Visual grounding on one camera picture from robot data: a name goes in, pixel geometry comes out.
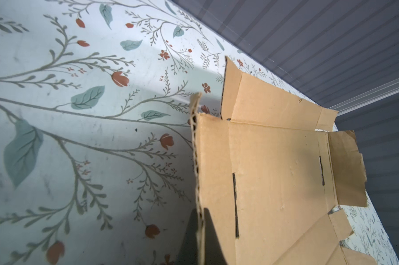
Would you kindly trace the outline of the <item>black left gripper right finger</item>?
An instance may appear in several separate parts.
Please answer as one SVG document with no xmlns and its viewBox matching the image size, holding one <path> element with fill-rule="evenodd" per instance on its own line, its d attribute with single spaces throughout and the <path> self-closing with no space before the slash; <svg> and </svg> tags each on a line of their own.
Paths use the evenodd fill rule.
<svg viewBox="0 0 399 265">
<path fill-rule="evenodd" d="M 205 220 L 205 265 L 227 265 L 216 229 L 208 208 L 204 209 Z"/>
</svg>

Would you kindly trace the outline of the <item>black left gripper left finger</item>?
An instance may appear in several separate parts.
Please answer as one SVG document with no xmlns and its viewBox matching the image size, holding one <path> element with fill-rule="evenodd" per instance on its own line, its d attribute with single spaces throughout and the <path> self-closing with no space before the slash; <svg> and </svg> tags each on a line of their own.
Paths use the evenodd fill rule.
<svg viewBox="0 0 399 265">
<path fill-rule="evenodd" d="M 197 247 L 198 217 L 194 209 L 189 216 L 188 225 L 183 238 L 180 251 L 177 256 L 178 265 L 197 265 L 198 247 Z"/>
</svg>

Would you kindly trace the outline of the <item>brown cardboard box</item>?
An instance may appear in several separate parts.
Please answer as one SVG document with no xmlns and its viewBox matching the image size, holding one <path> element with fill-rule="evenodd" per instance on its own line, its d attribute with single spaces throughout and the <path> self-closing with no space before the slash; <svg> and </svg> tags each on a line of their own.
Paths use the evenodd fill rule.
<svg viewBox="0 0 399 265">
<path fill-rule="evenodd" d="M 353 131 L 334 131 L 323 108 L 226 60 L 221 116 L 191 98 L 198 264 L 208 208 L 227 265 L 373 265 L 342 246 L 344 205 L 367 206 Z"/>
</svg>

